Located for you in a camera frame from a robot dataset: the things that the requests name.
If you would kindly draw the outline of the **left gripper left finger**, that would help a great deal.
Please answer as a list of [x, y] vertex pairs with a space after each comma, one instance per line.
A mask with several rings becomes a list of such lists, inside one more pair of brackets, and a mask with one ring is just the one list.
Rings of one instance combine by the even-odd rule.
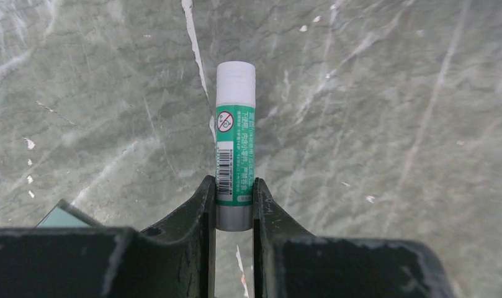
[[213, 297], [215, 180], [131, 227], [0, 228], [0, 297]]

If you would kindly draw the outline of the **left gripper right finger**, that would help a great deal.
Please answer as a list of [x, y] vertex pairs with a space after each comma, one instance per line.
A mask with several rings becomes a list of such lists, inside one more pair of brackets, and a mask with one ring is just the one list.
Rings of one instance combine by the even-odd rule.
[[253, 185], [256, 297], [454, 297], [437, 255], [424, 243], [316, 236]]

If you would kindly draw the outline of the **teal envelope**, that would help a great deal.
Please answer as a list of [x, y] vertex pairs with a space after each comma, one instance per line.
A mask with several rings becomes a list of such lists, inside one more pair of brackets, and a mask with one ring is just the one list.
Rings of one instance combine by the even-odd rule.
[[51, 211], [36, 225], [39, 228], [52, 227], [103, 227], [94, 218], [85, 214], [71, 203], [61, 199]]

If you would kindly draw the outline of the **green white glue stick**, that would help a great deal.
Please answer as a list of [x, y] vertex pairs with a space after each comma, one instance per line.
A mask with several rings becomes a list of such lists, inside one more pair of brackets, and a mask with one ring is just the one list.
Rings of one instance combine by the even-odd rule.
[[242, 232], [253, 226], [256, 69], [247, 62], [217, 66], [217, 229]]

